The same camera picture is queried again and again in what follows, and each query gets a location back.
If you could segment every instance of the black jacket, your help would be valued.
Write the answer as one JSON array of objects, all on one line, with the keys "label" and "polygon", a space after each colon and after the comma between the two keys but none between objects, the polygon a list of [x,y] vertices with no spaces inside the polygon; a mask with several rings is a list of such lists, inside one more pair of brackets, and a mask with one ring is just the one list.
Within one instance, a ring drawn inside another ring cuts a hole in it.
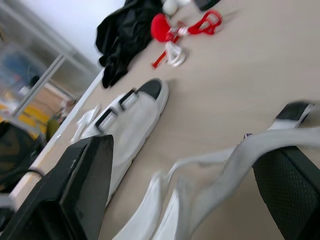
[{"label": "black jacket", "polygon": [[96,46],[103,54],[102,85],[113,86],[128,72],[130,61],[151,41],[151,22],[162,12],[161,0],[126,0],[124,7],[107,16],[97,28]]}]

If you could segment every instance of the red toy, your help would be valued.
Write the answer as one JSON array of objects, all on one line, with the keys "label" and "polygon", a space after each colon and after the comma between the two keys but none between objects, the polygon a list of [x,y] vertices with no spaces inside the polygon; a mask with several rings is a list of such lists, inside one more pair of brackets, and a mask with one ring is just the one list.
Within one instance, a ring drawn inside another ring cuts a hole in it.
[{"label": "red toy", "polygon": [[[217,18],[216,22],[210,19],[210,15],[214,15]],[[162,59],[167,55],[168,63],[173,67],[177,67],[182,64],[186,58],[181,47],[177,46],[175,43],[178,41],[180,36],[185,35],[197,35],[205,33],[208,35],[213,35],[215,29],[222,23],[222,16],[219,12],[215,10],[208,11],[203,18],[191,27],[186,27],[181,22],[178,27],[172,28],[168,23],[167,17],[159,13],[157,14],[151,23],[151,35],[157,39],[160,43],[165,44],[165,52],[157,59],[156,62],[152,63],[154,68],[157,68]]]}]

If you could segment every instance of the black cable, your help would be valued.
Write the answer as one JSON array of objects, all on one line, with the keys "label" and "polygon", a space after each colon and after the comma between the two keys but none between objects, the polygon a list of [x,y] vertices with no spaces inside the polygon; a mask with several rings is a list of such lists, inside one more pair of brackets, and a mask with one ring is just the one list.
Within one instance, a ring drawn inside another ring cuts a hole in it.
[{"label": "black cable", "polygon": [[25,175],[26,173],[35,173],[35,174],[38,174],[41,179],[43,179],[45,177],[45,174],[40,171],[39,169],[34,169],[34,168],[28,168],[28,169],[18,169],[18,170],[15,170],[15,171],[12,171],[2,177],[0,177],[0,185],[4,184],[6,181],[8,181],[8,179],[16,176],[16,175]]}]

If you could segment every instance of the red ball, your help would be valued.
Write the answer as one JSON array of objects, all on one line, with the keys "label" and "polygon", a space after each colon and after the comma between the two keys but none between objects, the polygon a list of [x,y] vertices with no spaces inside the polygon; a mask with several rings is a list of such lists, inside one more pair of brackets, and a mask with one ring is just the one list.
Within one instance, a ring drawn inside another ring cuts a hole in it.
[{"label": "red ball", "polygon": [[168,42],[167,33],[170,32],[171,26],[168,23],[166,15],[158,13],[151,22],[151,35],[160,43]]}]

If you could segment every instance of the white wall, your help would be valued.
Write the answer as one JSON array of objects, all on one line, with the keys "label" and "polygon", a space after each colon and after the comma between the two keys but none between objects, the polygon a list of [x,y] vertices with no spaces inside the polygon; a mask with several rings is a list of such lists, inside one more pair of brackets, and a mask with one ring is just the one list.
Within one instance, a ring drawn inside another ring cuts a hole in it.
[{"label": "white wall", "polygon": [[125,0],[20,0],[89,61],[98,64],[96,28]]}]

